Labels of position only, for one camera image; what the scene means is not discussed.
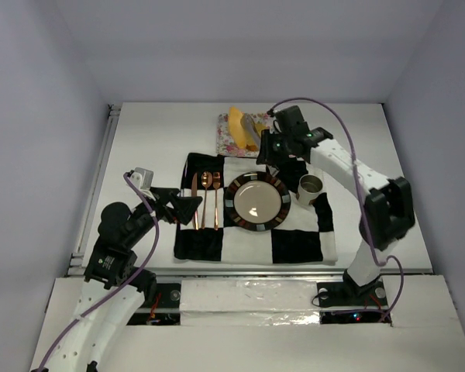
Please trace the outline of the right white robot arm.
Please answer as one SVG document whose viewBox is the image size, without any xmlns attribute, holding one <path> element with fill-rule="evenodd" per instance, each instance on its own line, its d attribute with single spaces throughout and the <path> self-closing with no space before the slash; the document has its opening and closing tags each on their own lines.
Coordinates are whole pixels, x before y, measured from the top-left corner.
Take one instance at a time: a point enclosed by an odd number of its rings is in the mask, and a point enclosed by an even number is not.
<svg viewBox="0 0 465 372">
<path fill-rule="evenodd" d="M 322 127 L 310 129 L 293 105 L 272 107 L 268 113 L 277 128 L 260 136 L 257 163 L 279 167 L 289 157 L 301 158 L 325 172 L 358 201 L 361 244 L 343 273 L 340 294 L 357 298 L 372 290 L 381 268 L 392 259 L 398 241 L 415 226 L 412 187 L 404 177 L 390 178 L 357 159 L 354 146 L 344 149 Z"/>
</svg>

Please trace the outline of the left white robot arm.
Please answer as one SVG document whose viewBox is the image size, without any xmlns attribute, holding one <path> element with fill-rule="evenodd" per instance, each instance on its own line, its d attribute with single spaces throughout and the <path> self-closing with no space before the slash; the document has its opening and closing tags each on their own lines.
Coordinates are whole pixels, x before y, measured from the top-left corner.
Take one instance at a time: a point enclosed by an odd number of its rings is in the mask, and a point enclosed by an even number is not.
<svg viewBox="0 0 465 372">
<path fill-rule="evenodd" d="M 39 371 L 101 371 L 135 311 L 157 293 L 155 273 L 137 267 L 133 247 L 160 221 L 189 223 L 202 197 L 184 197 L 176 188 L 138 190 L 141 203 L 107 205 L 98 239 L 69 325 L 53 341 Z"/>
</svg>

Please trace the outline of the round brown bread piece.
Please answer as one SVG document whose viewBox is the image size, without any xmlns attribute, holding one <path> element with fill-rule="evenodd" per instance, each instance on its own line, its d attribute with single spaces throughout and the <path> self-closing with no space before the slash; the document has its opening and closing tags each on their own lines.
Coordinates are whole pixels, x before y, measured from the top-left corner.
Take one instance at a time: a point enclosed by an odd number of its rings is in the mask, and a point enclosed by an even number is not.
<svg viewBox="0 0 465 372">
<path fill-rule="evenodd" d="M 265 126 L 263 123 L 255 122 L 255 130 L 260 135 L 260 137 L 262 135 L 262 132 L 265 129 L 268 129 L 268 127 Z M 259 147 L 257 147 L 255 145 L 252 137 L 250 136 L 250 134 L 248 132 L 246 132 L 246 149 L 249 150 L 249 151 L 253 151 L 253 152 L 258 152 L 259 149 L 260 149 Z"/>
</svg>

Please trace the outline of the copper knife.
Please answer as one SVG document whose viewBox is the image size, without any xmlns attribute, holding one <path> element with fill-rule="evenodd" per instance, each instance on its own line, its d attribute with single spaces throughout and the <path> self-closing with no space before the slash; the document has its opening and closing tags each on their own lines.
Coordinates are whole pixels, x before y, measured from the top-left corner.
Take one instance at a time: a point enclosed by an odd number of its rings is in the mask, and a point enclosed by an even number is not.
<svg viewBox="0 0 465 372">
<path fill-rule="evenodd" d="M 198 173 L 195 173 L 192 178 L 192 183 L 191 183 L 191 196 L 196 197 L 198 196 Z M 193 216 L 193 227 L 195 230 L 199 229 L 198 226 L 198 207 L 195 210 L 195 214 Z"/>
</svg>

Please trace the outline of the copper spoon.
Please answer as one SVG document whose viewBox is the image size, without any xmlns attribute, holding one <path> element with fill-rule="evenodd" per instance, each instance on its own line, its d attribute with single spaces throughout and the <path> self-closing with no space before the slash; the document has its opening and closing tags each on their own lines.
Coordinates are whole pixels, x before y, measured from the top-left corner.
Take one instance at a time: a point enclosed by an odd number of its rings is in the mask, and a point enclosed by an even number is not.
<svg viewBox="0 0 465 372">
<path fill-rule="evenodd" d="M 203 198 L 203 207 L 202 207 L 202 216 L 201 216 L 201 225 L 200 228 L 204 229 L 206 224 L 206 205 L 207 205 L 207 196 L 208 189 L 212 185 L 212 174 L 208 171 L 205 171 L 201 176 L 201 185 L 204 188 L 204 198 Z"/>
</svg>

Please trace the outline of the metal cup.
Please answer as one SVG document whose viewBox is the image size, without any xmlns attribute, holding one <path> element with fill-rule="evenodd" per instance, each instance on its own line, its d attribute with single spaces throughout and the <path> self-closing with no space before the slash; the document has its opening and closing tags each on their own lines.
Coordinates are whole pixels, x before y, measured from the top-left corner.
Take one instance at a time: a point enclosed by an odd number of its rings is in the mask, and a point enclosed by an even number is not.
<svg viewBox="0 0 465 372">
<path fill-rule="evenodd" d="M 296 198 L 301 205 L 312 205 L 322 191 L 322 179 L 312 174 L 306 174 L 299 179 Z"/>
</svg>

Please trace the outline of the copper fork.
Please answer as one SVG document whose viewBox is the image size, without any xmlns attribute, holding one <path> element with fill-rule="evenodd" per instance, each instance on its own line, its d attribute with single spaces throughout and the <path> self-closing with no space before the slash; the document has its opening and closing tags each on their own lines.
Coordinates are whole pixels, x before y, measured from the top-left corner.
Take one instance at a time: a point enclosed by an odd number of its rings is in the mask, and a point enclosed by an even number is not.
<svg viewBox="0 0 465 372">
<path fill-rule="evenodd" d="M 216 171 L 212 175 L 212 186 L 215 191 L 215 201 L 214 201 L 214 230 L 219 230 L 219 189 L 221 188 L 221 174 L 219 171 Z"/>
</svg>

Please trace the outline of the floral rectangular tray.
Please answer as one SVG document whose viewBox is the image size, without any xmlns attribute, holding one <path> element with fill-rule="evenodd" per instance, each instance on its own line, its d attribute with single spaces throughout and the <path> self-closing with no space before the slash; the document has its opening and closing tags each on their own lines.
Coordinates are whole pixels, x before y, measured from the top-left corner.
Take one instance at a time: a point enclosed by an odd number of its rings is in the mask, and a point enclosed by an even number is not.
<svg viewBox="0 0 465 372">
<path fill-rule="evenodd" d="M 273 119 L 265 113 L 252 114 L 256 124 L 262 124 L 268 129 L 273 129 Z M 216 130 L 216 153 L 224 157 L 247 157 L 256 158 L 258 151 L 248 149 L 240 149 L 228 130 L 229 115 L 222 113 L 218 117 L 217 130 Z"/>
</svg>

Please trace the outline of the dark rimmed ceramic plate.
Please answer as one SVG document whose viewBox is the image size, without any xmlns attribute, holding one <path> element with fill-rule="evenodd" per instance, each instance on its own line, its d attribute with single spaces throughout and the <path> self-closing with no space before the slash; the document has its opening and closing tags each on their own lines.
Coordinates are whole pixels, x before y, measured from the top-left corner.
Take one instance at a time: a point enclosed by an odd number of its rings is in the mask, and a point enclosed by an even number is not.
<svg viewBox="0 0 465 372">
<path fill-rule="evenodd" d="M 291 195 L 279 178 L 251 171 L 231 181 L 224 191 L 223 206 L 233 225 L 260 233 L 284 222 L 291 209 Z"/>
</svg>

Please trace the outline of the black white checkered placemat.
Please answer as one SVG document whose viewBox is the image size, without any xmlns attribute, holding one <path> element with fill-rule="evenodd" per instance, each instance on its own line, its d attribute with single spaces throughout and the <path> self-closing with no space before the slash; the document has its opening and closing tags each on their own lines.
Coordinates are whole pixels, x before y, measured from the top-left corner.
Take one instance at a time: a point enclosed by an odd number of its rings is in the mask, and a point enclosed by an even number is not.
<svg viewBox="0 0 465 372">
<path fill-rule="evenodd" d="M 198 173 L 198 195 L 204 198 L 202 174 L 219 171 L 219 230 L 214 230 L 215 191 L 208 189 L 206 224 L 195 230 L 193 222 L 176 228 L 174 256 L 178 260 L 210 261 L 221 264 L 278 265 L 316 264 L 333 265 L 337 261 L 332 208 L 323 191 L 312 205 L 301 205 L 296 193 L 299 179 L 308 174 L 302 160 L 289 160 L 281 166 L 277 178 L 288 188 L 291 209 L 288 217 L 277 228 L 266 232 L 251 232 L 233 225 L 224 214 L 224 191 L 231 181 L 251 171 L 266 171 L 252 158 L 224 157 L 190 153 L 181 177 L 181 190 L 191 195 L 191 183 Z"/>
</svg>

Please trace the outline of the aluminium frame rail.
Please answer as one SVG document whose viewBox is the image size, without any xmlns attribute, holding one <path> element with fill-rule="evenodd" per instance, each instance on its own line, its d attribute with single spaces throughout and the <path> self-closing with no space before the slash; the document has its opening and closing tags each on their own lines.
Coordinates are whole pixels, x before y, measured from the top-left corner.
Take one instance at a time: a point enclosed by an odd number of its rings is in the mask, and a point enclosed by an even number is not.
<svg viewBox="0 0 465 372">
<path fill-rule="evenodd" d="M 70 256 L 69 264 L 64 275 L 65 277 L 79 277 L 84 273 L 83 259 L 88 245 L 88 237 L 91 231 L 98 196 L 121 109 L 122 103 L 111 104 L 108 106 L 108 118 L 102 144 L 98 153 L 95 169 L 91 173 L 91 184 L 88 192 L 88 198 L 81 217 L 74 250 Z"/>
</svg>

